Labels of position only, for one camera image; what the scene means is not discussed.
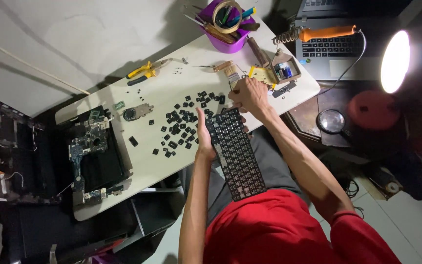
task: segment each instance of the purple container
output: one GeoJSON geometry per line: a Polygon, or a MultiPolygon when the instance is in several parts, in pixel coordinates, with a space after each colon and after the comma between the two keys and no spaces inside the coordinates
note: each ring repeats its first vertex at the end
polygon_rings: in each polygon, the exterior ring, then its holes
{"type": "MultiPolygon", "coordinates": [[[[212,17],[212,14],[214,12],[214,8],[220,3],[222,0],[214,0],[210,4],[208,4],[207,7],[205,7],[199,15],[207,15],[212,17]]],[[[229,18],[227,21],[230,21],[234,17],[239,16],[239,12],[236,9],[232,9],[231,13],[229,14],[229,18]]],[[[255,23],[255,20],[250,17],[249,19],[242,21],[241,24],[247,24],[247,23],[255,23]]],[[[219,39],[214,38],[210,34],[208,34],[203,27],[200,27],[200,29],[208,36],[208,39],[211,41],[211,44],[220,52],[222,53],[236,53],[237,51],[241,50],[243,47],[243,44],[245,43],[245,37],[250,33],[250,31],[238,29],[237,32],[242,36],[238,41],[236,41],[234,44],[227,44],[219,39]]]]}

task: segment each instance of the metal spring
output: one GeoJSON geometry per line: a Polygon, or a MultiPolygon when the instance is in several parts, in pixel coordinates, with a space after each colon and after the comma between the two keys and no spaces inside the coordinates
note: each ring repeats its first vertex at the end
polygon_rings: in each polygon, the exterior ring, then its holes
{"type": "Polygon", "coordinates": [[[278,45],[279,43],[295,41],[296,39],[299,39],[299,34],[302,32],[302,30],[303,28],[300,26],[296,27],[294,25],[290,25],[288,31],[273,38],[273,44],[278,45]]]}

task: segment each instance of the yellow pliers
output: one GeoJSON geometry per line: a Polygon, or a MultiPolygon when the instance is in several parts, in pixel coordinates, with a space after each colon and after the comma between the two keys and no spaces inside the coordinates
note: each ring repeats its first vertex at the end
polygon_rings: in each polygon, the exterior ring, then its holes
{"type": "Polygon", "coordinates": [[[158,61],[155,63],[151,63],[148,62],[148,64],[133,70],[132,72],[130,72],[128,75],[126,75],[126,79],[131,79],[134,76],[143,73],[143,75],[139,78],[136,78],[132,81],[129,81],[127,84],[128,86],[133,86],[135,84],[138,84],[140,82],[143,82],[151,77],[155,77],[157,75],[159,75],[159,69],[166,66],[167,64],[170,63],[172,59],[166,59],[166,60],[162,60],[162,61],[158,61]]]}

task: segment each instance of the orange soldering iron handle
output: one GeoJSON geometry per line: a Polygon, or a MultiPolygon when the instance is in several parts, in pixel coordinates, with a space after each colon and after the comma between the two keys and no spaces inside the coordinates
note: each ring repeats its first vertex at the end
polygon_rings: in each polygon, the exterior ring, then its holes
{"type": "Polygon", "coordinates": [[[331,27],[319,30],[311,30],[310,28],[303,29],[299,33],[299,39],[303,42],[308,42],[310,39],[328,39],[334,37],[341,37],[353,35],[355,33],[355,25],[343,27],[331,27]]]}

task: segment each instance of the wooden table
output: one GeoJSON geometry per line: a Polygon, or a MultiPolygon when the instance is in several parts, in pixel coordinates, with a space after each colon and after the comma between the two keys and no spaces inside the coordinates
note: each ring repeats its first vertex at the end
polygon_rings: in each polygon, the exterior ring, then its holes
{"type": "MultiPolygon", "coordinates": [[[[254,16],[254,19],[256,22],[261,23],[261,27],[258,31],[250,33],[249,36],[255,38],[260,48],[267,52],[270,58],[273,58],[276,46],[273,45],[272,38],[275,35],[259,17],[254,16]]],[[[290,51],[284,45],[279,45],[278,48],[282,48],[284,52],[290,54],[290,51]]],[[[56,123],[61,123],[99,105],[103,105],[104,109],[110,109],[115,115],[112,127],[118,141],[120,153],[126,169],[130,171],[130,177],[126,180],[125,190],[121,195],[110,195],[100,204],[86,205],[76,209],[74,216],[77,220],[82,221],[91,218],[193,163],[198,145],[192,141],[191,149],[186,149],[185,144],[183,144],[175,150],[177,153],[175,156],[167,158],[164,156],[165,153],[162,148],[168,146],[167,144],[162,146],[161,141],[165,141],[163,137],[166,134],[171,134],[168,129],[167,132],[161,132],[160,129],[162,126],[167,128],[171,126],[166,122],[166,113],[175,110],[173,107],[175,104],[182,105],[185,102],[185,96],[190,95],[191,101],[196,106],[200,106],[196,102],[197,93],[202,91],[224,94],[226,95],[226,102],[229,101],[227,94],[230,89],[224,73],[214,73],[212,68],[198,66],[219,65],[225,61],[233,60],[234,64],[248,72],[251,66],[258,64],[256,57],[247,44],[235,54],[223,54],[211,45],[205,35],[162,59],[168,58],[173,58],[173,61],[160,69],[160,75],[157,77],[152,77],[132,87],[127,86],[127,80],[124,78],[56,113],[56,123]],[[185,58],[188,64],[184,64],[181,60],[182,58],[185,58]],[[125,102],[126,107],[115,111],[113,105],[122,100],[125,102]],[[154,111],[132,122],[127,122],[123,119],[121,115],[123,110],[143,103],[154,105],[154,111]],[[149,120],[151,119],[154,120],[154,125],[149,125],[149,120]],[[134,136],[139,143],[136,147],[133,147],[128,141],[131,136],[134,136]],[[155,148],[159,149],[158,155],[152,154],[155,148]]],[[[299,63],[298,66],[301,69],[302,76],[297,81],[297,87],[285,94],[284,99],[283,96],[276,99],[268,96],[270,104],[278,114],[282,114],[303,103],[320,91],[320,86],[312,76],[299,63]]],[[[276,89],[282,87],[284,87],[284,84],[277,85],[276,89]]],[[[214,100],[208,104],[208,108],[215,114],[218,113],[220,107],[222,106],[214,100]]],[[[187,108],[186,110],[196,112],[194,108],[187,108]]],[[[250,113],[243,114],[243,116],[247,119],[246,125],[250,130],[262,125],[250,113]]],[[[197,122],[188,123],[188,126],[196,129],[195,124],[197,122]]],[[[178,142],[180,138],[180,135],[174,135],[169,141],[178,142]]]]}

